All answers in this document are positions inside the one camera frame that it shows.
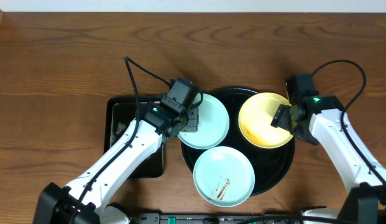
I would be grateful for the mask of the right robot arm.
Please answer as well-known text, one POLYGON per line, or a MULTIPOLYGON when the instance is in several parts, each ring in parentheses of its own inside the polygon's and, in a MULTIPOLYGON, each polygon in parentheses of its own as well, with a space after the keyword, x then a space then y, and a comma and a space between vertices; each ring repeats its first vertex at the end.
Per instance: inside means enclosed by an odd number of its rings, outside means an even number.
POLYGON ((351 223, 386 223, 386 168, 371 154, 335 96, 300 96, 272 103, 271 125, 321 145, 347 192, 333 217, 351 223))

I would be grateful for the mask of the yellow plate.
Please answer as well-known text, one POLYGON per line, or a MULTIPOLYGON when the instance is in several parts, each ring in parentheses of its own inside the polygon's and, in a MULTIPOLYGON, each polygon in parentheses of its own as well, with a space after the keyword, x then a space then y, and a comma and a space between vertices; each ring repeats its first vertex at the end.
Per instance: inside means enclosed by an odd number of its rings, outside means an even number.
POLYGON ((288 100, 277 93, 258 93, 241 106, 238 125, 242 135, 253 145, 264 149, 281 147, 293 136, 282 128, 271 126, 280 105, 290 106, 288 100))

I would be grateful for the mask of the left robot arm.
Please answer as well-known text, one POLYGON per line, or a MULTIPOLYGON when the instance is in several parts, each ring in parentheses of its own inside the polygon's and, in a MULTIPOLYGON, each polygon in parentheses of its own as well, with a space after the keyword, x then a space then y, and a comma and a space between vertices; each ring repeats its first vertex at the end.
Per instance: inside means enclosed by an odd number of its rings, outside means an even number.
POLYGON ((146 158, 197 118, 199 104, 163 97, 136 106, 136 117, 97 162, 66 186, 43 189, 34 223, 129 223, 109 201, 146 158))

